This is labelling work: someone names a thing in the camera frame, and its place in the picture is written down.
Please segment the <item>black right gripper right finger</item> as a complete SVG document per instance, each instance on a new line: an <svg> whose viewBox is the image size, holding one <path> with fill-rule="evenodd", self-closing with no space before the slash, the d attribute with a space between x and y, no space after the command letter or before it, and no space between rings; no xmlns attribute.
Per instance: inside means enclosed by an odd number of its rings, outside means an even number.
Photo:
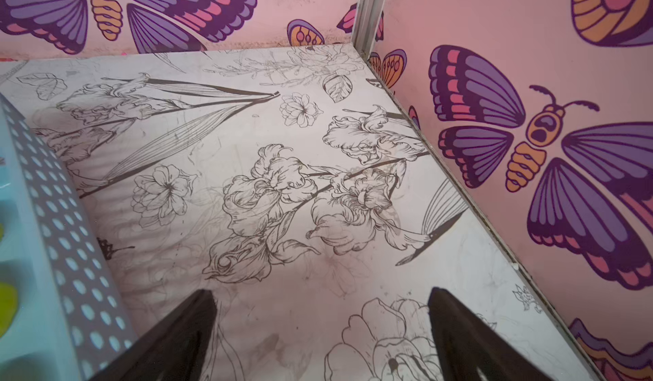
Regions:
<svg viewBox="0 0 653 381"><path fill-rule="evenodd" d="M434 287L431 332L445 380L548 380L449 291Z"/></svg>

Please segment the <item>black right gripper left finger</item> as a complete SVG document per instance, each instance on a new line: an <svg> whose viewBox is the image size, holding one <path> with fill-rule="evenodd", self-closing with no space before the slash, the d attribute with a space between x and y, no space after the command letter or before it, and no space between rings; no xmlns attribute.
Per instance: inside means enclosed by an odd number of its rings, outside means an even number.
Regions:
<svg viewBox="0 0 653 381"><path fill-rule="evenodd" d="M213 294L195 291L91 380L200 379L216 317Z"/></svg>

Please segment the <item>yellow tape roll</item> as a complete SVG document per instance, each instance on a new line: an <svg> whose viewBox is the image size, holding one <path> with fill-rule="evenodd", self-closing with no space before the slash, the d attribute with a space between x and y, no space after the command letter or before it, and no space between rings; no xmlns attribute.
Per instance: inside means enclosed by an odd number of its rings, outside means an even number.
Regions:
<svg viewBox="0 0 653 381"><path fill-rule="evenodd" d="M18 311L18 291L8 284L0 283L0 336L3 337L10 328Z"/></svg>

